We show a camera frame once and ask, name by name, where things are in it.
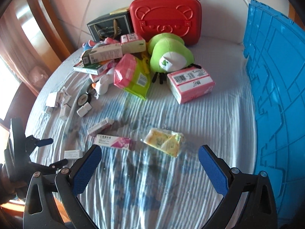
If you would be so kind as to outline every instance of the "bear ear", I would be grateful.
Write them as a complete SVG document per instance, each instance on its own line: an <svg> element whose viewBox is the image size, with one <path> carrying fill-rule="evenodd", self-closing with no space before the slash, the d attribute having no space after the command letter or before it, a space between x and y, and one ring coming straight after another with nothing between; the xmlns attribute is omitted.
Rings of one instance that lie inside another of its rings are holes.
<svg viewBox="0 0 305 229"><path fill-rule="evenodd" d="M138 20L142 21L144 16L150 11L149 7L139 7L135 11L135 16Z"/></svg>
<svg viewBox="0 0 305 229"><path fill-rule="evenodd" d="M179 5L176 7L176 9L183 13L187 20L193 18L193 10L189 6Z"/></svg>

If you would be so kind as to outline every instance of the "metal screw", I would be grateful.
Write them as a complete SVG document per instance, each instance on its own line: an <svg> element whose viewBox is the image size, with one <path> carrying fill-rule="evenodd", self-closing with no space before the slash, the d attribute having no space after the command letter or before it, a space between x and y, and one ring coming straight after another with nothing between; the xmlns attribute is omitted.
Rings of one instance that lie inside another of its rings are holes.
<svg viewBox="0 0 305 229"><path fill-rule="evenodd" d="M40 172L39 171L36 171L34 174L33 174L33 177L39 177L40 176Z"/></svg>
<svg viewBox="0 0 305 229"><path fill-rule="evenodd" d="M67 174L69 172L69 168L63 168L60 172L62 174Z"/></svg>
<svg viewBox="0 0 305 229"><path fill-rule="evenodd" d="M260 172L260 175L261 175L262 177L267 177L267 176L268 176L267 173L266 173L265 171L261 171L261 172Z"/></svg>
<svg viewBox="0 0 305 229"><path fill-rule="evenodd" d="M239 169L237 169L237 168L232 168L231 171L234 174L238 174L239 173Z"/></svg>

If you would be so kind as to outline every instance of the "pink and green package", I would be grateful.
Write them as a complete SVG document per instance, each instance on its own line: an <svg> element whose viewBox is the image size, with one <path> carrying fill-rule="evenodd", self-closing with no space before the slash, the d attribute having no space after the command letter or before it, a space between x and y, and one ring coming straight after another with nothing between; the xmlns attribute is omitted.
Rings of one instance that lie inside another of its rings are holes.
<svg viewBox="0 0 305 229"><path fill-rule="evenodd" d="M150 83L142 61L131 54L125 54L114 69L114 85L143 100L146 100Z"/></svg>

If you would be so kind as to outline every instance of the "green plush toy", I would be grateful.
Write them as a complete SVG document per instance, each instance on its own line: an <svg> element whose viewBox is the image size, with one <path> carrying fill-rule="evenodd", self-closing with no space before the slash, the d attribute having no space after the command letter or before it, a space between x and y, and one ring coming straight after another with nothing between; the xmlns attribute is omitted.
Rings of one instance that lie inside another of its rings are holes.
<svg viewBox="0 0 305 229"><path fill-rule="evenodd" d="M184 46L184 41L172 33L161 33L148 42L148 53L151 55L150 69L155 72L154 83L159 74L160 83L166 79L166 73L181 70L194 65L192 52Z"/></svg>

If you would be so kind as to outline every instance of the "brown ribbon handle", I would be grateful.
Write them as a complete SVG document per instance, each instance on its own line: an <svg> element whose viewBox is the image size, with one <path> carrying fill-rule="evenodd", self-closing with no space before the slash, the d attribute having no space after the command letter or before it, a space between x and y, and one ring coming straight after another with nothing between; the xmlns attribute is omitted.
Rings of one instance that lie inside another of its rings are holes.
<svg viewBox="0 0 305 229"><path fill-rule="evenodd" d="M98 30L96 28L96 24L94 25L94 29L95 29L97 35L99 36L100 40L106 39L105 37L99 35ZM114 39L115 37L117 37L119 35L119 27L117 25L116 19L113 20L113 29L114 29L114 35L113 35L113 37L111 37L112 39Z"/></svg>

